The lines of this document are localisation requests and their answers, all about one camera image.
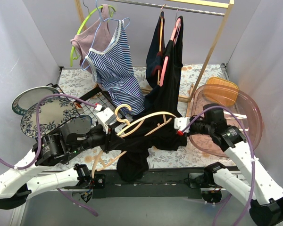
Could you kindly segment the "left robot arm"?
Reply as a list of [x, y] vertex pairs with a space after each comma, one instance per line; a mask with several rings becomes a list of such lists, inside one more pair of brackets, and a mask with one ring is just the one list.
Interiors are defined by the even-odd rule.
[[76, 118], [64, 124], [41, 138], [39, 153], [35, 144], [14, 169], [0, 175], [0, 209], [19, 207], [26, 200], [53, 189], [93, 188], [95, 180], [85, 164], [77, 163], [66, 171], [41, 177], [39, 173], [59, 163], [69, 163], [84, 150], [99, 146], [108, 152], [124, 142], [114, 129], [104, 131], [100, 124], [92, 127], [88, 119]]

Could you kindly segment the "cream wooden hanger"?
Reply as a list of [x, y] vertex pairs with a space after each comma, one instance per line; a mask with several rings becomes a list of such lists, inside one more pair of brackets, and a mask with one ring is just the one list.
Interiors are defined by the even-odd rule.
[[[144, 121], [146, 119], [148, 119], [148, 118], [151, 118], [151, 117], [154, 117], [154, 116], [158, 116], [158, 115], [162, 115], [164, 123], [159, 124], [155, 129], [153, 129], [150, 132], [148, 132], [145, 136], [150, 135], [154, 131], [157, 131], [158, 129], [160, 129], [164, 125], [168, 124], [172, 120], [172, 118], [169, 118], [167, 120], [166, 119], [167, 115], [176, 118], [176, 116], [174, 114], [170, 113], [170, 112], [160, 111], [160, 112], [150, 113], [150, 114], [148, 114], [146, 116], [143, 116], [143, 117], [139, 118], [138, 120], [135, 120], [133, 122], [129, 122], [128, 119], [120, 119], [118, 117], [118, 111], [121, 108], [123, 108], [123, 107], [127, 108], [129, 111], [132, 109], [130, 107], [130, 105], [128, 105], [128, 104], [121, 104], [114, 111], [114, 114], [116, 116], [116, 120], [118, 122], [120, 122], [120, 123], [125, 123], [127, 125], [124, 129], [122, 129], [120, 132], [117, 133], [117, 135], [120, 136], [121, 138], [124, 138], [124, 137], [134, 133], [144, 123]], [[101, 156], [103, 155], [103, 151], [100, 151], [99, 154], [95, 157], [94, 163], [92, 165], [92, 172], [91, 172], [92, 178], [94, 178], [94, 176], [95, 176], [95, 171], [99, 172], [99, 171], [102, 171], [102, 170], [106, 169], [108, 166], [110, 166], [112, 163], [114, 163], [116, 160], [118, 160], [120, 157], [122, 157], [126, 153], [127, 153], [127, 151], [123, 151], [116, 158], [112, 159], [109, 163], [107, 163], [107, 164], [102, 163], [102, 167], [99, 168], [99, 169], [96, 169], [96, 166], [97, 166], [98, 162], [100, 160], [102, 160]]]

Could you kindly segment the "black tank top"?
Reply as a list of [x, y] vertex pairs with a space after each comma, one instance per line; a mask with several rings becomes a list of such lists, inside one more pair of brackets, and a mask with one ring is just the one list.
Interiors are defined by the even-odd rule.
[[133, 182], [142, 178], [144, 172], [149, 169], [147, 158], [150, 148], [176, 151], [179, 147], [187, 145], [186, 135], [177, 134], [173, 119], [167, 125], [146, 135], [161, 119], [160, 116], [147, 119], [137, 131], [125, 137], [125, 141], [116, 147], [117, 150], [126, 151], [117, 161], [117, 172], [123, 181]]

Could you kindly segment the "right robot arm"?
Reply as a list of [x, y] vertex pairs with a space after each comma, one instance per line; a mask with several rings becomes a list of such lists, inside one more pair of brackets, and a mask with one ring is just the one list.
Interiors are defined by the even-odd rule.
[[225, 188], [239, 200], [244, 209], [234, 222], [238, 225], [246, 213], [257, 226], [275, 226], [283, 222], [283, 188], [269, 175], [259, 159], [245, 128], [227, 124], [218, 104], [205, 105], [203, 111], [189, 119], [183, 129], [187, 135], [208, 135], [212, 141], [235, 163], [247, 180], [242, 182], [223, 164], [216, 162], [204, 168], [203, 179], [207, 186]]

